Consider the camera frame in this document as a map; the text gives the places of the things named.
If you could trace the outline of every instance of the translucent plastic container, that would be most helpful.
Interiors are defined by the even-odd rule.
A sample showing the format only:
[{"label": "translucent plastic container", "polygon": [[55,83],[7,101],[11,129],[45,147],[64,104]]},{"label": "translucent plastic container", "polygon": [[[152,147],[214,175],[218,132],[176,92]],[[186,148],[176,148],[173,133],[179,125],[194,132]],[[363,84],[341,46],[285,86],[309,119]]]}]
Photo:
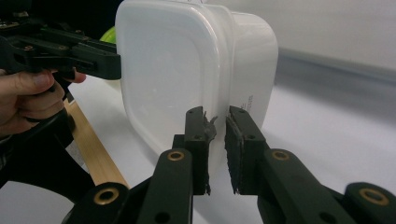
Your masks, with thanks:
[{"label": "translucent plastic container", "polygon": [[262,126],[273,87],[276,37],[261,18],[226,7],[124,1],[116,19],[122,98],[129,121],[153,150],[184,133],[185,113],[203,106],[219,117],[209,173],[223,160],[229,105]]}]

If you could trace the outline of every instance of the screw hole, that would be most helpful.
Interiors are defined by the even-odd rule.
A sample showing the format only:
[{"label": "screw hole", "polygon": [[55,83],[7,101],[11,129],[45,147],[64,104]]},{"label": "screw hole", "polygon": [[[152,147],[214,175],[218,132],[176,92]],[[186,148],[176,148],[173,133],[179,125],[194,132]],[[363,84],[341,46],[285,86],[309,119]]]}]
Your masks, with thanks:
[{"label": "screw hole", "polygon": [[161,212],[155,216],[155,222],[157,223],[167,223],[171,219],[168,213]]},{"label": "screw hole", "polygon": [[106,191],[106,192],[103,192],[100,196],[99,196],[99,199],[100,200],[109,200],[111,197],[113,197],[114,196],[114,193],[113,192],[111,192],[111,191]]}]

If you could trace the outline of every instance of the brass ring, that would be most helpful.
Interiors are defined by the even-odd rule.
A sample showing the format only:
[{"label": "brass ring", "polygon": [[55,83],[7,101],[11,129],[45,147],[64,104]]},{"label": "brass ring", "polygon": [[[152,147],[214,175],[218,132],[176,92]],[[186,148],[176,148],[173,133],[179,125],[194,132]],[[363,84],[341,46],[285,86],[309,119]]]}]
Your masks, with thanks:
[{"label": "brass ring", "polygon": [[184,153],[181,151],[172,151],[168,154],[169,161],[181,161],[184,159]]},{"label": "brass ring", "polygon": [[359,194],[363,199],[370,203],[374,203],[381,206],[386,206],[389,204],[389,199],[385,196],[381,191],[376,189],[361,189],[359,190]]},{"label": "brass ring", "polygon": [[119,195],[120,193],[116,188],[101,189],[99,190],[99,192],[95,194],[93,201],[96,204],[106,205],[114,202],[119,197]]},{"label": "brass ring", "polygon": [[279,161],[287,161],[290,158],[288,153],[277,150],[273,151],[272,156]]}]

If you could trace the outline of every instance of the human hand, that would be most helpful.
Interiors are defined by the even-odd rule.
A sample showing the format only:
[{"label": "human hand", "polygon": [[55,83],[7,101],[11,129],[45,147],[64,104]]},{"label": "human hand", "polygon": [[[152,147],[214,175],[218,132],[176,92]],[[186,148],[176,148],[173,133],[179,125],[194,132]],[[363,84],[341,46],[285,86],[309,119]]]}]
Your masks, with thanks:
[{"label": "human hand", "polygon": [[[54,80],[55,71],[43,70],[39,73],[19,72],[6,76],[0,69],[0,139],[14,133],[23,133],[37,122],[26,118],[46,119],[64,108],[64,90]],[[76,83],[85,75],[76,72]],[[53,86],[54,91],[47,91]]]}]

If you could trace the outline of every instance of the wooden handle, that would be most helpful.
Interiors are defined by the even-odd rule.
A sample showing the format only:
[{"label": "wooden handle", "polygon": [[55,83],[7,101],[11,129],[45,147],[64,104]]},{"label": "wooden handle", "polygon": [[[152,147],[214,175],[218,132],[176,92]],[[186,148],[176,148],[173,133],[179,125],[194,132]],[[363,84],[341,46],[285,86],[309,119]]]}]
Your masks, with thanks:
[{"label": "wooden handle", "polygon": [[106,182],[115,182],[129,188],[128,183],[121,175],[114,161],[111,160],[77,102],[73,101],[69,104],[65,100],[64,107],[75,122],[75,129],[72,134],[94,184],[100,185]]}]

